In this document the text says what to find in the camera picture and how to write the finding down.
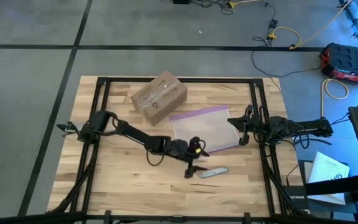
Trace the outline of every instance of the concrete floor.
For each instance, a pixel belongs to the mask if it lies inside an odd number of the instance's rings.
[[[280,26],[307,38],[337,12],[337,1],[271,0]],[[86,0],[0,0],[0,44],[74,43]],[[93,0],[83,45],[237,45],[256,46],[254,35],[264,36],[272,9],[260,2],[239,5],[232,16],[220,8],[195,4],[172,5],[167,0]],[[358,46],[353,30],[341,14],[307,47],[335,42]],[[293,34],[277,32],[273,46],[287,47]],[[40,142],[65,71],[70,50],[0,49],[0,217],[17,215]],[[317,67],[317,52],[256,52],[255,61],[266,72],[283,75]],[[70,119],[82,75],[158,75],[169,70],[177,76],[265,77],[250,61],[250,52],[204,50],[79,50],[71,70],[56,123]],[[281,78],[288,117],[298,121],[319,117],[319,71]],[[324,98],[324,115],[341,118],[348,106],[358,105],[358,85],[348,85],[345,100]],[[341,86],[329,85],[334,95]],[[358,174],[358,144],[350,123],[333,126],[333,146],[313,143],[299,159],[312,159],[316,151],[346,162]],[[55,128],[30,204],[29,214],[43,213],[55,177],[62,133]]]

